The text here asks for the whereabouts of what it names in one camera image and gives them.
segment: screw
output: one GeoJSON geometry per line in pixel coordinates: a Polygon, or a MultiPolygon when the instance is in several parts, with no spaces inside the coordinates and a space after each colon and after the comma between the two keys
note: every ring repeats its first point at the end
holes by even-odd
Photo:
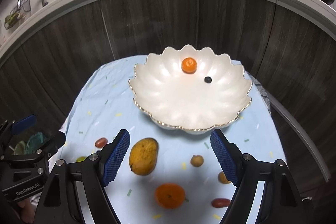
{"type": "Polygon", "coordinates": [[[278,159],[277,160],[277,164],[280,165],[280,166],[284,166],[285,165],[285,162],[281,159],[278,159]]]}
{"type": "Polygon", "coordinates": [[[91,154],[91,155],[89,156],[89,159],[90,159],[90,160],[96,160],[96,159],[98,159],[98,155],[97,155],[97,154],[91,154]]]}
{"type": "Polygon", "coordinates": [[[58,161],[56,161],[56,165],[57,166],[62,166],[63,163],[64,163],[64,160],[58,160],[58,161]]]}
{"type": "Polygon", "coordinates": [[[245,153],[245,154],[243,154],[243,159],[244,160],[250,160],[250,159],[252,159],[252,156],[248,153],[245,153]]]}

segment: white bowl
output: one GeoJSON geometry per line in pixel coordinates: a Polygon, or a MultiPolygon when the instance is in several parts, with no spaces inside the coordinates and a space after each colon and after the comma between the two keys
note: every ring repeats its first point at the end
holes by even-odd
{"type": "Polygon", "coordinates": [[[211,48],[181,50],[167,47],[162,54],[150,53],[145,64],[136,64],[135,77],[128,81],[133,101],[159,126],[202,134],[223,128],[237,120],[250,103],[252,82],[244,78],[244,67],[233,65],[227,54],[216,55],[211,48]],[[181,62],[197,62],[193,74],[184,73],[181,62]],[[210,76],[210,84],[204,78],[210,76]]]}

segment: light blue tablecloth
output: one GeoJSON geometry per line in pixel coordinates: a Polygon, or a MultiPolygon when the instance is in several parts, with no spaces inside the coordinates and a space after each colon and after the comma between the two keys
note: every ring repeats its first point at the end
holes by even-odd
{"type": "MultiPolygon", "coordinates": [[[[128,79],[134,76],[134,65],[145,61],[146,56],[133,56],[103,65],[95,71],[75,100],[62,129],[67,135],[66,144],[51,159],[50,166],[52,168],[57,159],[74,162],[80,156],[96,152],[97,139],[106,137],[112,142],[124,128],[130,132],[130,148],[114,182],[105,188],[121,223],[217,224],[226,208],[213,208],[211,201],[214,198],[231,199],[236,188],[217,180],[221,167],[211,149],[209,133],[196,136],[179,130],[165,130],[137,109],[128,79]],[[137,141],[146,137],[153,137],[159,143],[157,165],[150,175],[138,176],[128,165],[129,152],[137,141]],[[204,157],[201,167],[191,166],[193,155],[204,157]],[[166,210],[154,201],[155,189],[166,182],[177,183],[186,192],[186,202],[178,209],[166,210]]],[[[243,153],[250,153],[257,160],[285,159],[271,116],[255,86],[249,96],[252,97],[251,105],[236,122],[224,128],[225,136],[243,153]]],[[[263,185],[263,182],[258,183],[247,223],[255,223],[263,185]]],[[[93,224],[85,201],[81,201],[81,207],[86,224],[93,224]]]]}

